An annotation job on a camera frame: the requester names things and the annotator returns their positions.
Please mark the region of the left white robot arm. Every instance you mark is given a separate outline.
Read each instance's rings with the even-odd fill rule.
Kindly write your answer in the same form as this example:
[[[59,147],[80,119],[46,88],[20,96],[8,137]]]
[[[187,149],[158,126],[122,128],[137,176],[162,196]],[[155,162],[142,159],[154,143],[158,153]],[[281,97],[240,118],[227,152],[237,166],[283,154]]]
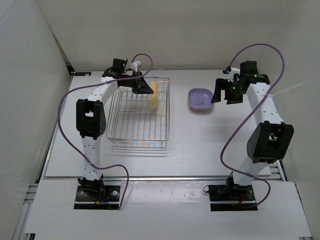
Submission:
[[[153,94],[155,91],[142,77],[139,67],[142,63],[132,61],[127,74],[127,60],[115,58],[112,66],[107,68],[101,77],[102,85],[95,88],[93,93],[85,99],[76,102],[76,129],[83,143],[85,155],[83,177],[78,179],[82,191],[97,201],[103,198],[105,188],[103,174],[93,165],[100,164],[100,145],[102,135],[107,128],[105,104],[119,87],[131,88],[138,94]]]

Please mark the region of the aluminium rail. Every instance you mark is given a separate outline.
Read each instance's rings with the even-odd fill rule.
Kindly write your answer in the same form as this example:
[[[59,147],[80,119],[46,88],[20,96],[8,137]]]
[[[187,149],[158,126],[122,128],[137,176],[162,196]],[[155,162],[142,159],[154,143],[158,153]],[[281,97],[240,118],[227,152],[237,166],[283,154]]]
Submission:
[[[78,177],[44,177],[45,180],[71,180]],[[223,181],[227,176],[130,176],[129,181]],[[125,181],[127,177],[104,177],[105,181]]]

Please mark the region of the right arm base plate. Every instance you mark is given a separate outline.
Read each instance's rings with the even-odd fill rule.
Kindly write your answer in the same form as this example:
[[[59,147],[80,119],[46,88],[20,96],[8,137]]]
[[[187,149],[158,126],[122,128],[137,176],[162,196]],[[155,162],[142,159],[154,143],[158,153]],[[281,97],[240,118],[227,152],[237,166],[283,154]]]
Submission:
[[[246,190],[227,190],[225,184],[205,185],[202,188],[209,194],[211,212],[257,211],[257,201],[252,186]]]

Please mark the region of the pink panda plate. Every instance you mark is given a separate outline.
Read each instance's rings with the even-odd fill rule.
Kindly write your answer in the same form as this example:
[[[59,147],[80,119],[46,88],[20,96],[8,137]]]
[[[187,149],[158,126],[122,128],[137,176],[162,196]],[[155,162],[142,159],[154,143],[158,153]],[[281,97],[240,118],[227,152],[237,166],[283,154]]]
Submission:
[[[193,108],[193,107],[190,107],[190,110],[197,115],[208,115],[213,111],[212,108]]]

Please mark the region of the purple panda plate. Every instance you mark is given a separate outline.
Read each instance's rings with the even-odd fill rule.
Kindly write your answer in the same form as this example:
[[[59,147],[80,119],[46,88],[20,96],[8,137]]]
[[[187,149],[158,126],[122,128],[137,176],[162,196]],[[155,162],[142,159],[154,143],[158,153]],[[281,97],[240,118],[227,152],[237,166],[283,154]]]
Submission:
[[[214,106],[211,103],[213,93],[206,88],[192,88],[188,92],[188,105],[195,108],[211,108]]]

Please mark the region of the white zip tie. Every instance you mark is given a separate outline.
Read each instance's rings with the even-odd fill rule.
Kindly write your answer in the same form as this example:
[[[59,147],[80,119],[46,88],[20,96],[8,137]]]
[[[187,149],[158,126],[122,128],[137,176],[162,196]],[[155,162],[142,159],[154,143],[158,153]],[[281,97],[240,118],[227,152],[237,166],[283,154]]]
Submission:
[[[290,90],[293,90],[293,89],[295,89],[295,88],[297,88],[297,87],[300,87],[300,86],[302,86],[302,85],[304,85],[304,84],[307,84],[307,83],[309,83],[309,82],[311,82],[311,81],[312,81],[312,80],[309,79],[309,80],[303,81],[303,82],[301,82],[301,83],[299,83],[299,84],[296,84],[296,85],[294,85],[294,86],[291,86],[291,87],[289,87],[289,88],[286,88],[286,89],[284,89],[284,90],[282,90],[282,91],[279,91],[279,92],[277,92],[277,93],[268,93],[268,94],[265,94],[265,96],[267,96],[267,97],[269,97],[269,98],[273,98],[274,96],[283,94],[283,93],[285,93],[285,92],[287,92],[287,91],[290,91]]]

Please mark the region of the yellow panda plate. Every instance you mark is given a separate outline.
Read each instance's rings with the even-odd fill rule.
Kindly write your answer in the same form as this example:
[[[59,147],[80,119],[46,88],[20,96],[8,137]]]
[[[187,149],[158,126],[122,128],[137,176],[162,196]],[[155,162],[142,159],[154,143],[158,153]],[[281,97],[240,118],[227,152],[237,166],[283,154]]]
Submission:
[[[195,113],[210,113],[213,111],[213,107],[209,108],[199,108],[199,107],[193,107],[192,105],[189,106],[190,110]]]

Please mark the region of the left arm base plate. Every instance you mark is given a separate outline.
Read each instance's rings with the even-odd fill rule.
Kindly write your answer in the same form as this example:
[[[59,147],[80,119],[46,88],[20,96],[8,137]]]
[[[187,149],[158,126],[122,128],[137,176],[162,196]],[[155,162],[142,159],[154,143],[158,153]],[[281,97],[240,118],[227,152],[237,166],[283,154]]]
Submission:
[[[78,178],[75,193],[75,210],[118,210],[120,185],[106,183],[102,178],[87,180]]]

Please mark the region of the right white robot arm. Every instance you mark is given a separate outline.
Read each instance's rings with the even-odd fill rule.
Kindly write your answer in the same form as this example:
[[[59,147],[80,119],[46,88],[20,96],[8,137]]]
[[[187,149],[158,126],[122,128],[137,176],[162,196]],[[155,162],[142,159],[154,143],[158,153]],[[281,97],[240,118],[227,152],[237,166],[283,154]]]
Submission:
[[[226,79],[215,81],[211,103],[221,101],[221,92],[224,92],[228,105],[242,103],[243,96],[247,96],[251,116],[256,122],[256,128],[246,144],[246,158],[238,170],[232,170],[224,190],[217,191],[219,199],[238,200],[250,191],[252,181],[262,169],[284,158],[294,127],[280,117],[269,93],[269,77],[258,72],[256,61],[242,62],[239,68],[228,67],[224,74],[228,74]]]

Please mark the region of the yellow plate in rack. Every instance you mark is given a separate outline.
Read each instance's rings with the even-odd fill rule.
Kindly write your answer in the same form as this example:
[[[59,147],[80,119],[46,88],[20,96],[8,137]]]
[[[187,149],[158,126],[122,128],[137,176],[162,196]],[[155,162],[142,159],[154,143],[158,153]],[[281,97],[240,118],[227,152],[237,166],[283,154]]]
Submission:
[[[158,107],[158,84],[151,81],[149,86],[153,90],[153,93],[149,95],[149,107],[151,111],[155,111]]]

